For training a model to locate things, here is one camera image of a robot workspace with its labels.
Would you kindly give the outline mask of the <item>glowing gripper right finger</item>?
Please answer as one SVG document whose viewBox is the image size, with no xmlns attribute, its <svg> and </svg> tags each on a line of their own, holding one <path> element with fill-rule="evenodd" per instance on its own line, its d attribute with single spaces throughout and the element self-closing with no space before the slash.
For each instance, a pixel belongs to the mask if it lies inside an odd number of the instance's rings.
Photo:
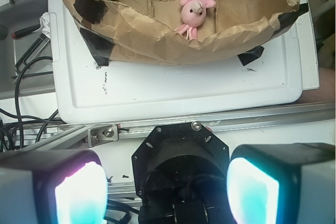
<svg viewBox="0 0 336 224">
<path fill-rule="evenodd" d="M 335 223 L 335 146 L 240 145 L 227 193 L 237 223 Z"/>
</svg>

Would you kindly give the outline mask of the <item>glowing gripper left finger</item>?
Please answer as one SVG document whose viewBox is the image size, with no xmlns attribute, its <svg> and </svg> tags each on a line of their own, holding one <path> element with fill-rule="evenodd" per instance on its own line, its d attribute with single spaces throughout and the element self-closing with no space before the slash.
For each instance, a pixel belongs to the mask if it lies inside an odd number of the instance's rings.
<svg viewBox="0 0 336 224">
<path fill-rule="evenodd" d="M 1 154 L 1 223 L 102 223 L 107 193 L 94 151 Z"/>
</svg>

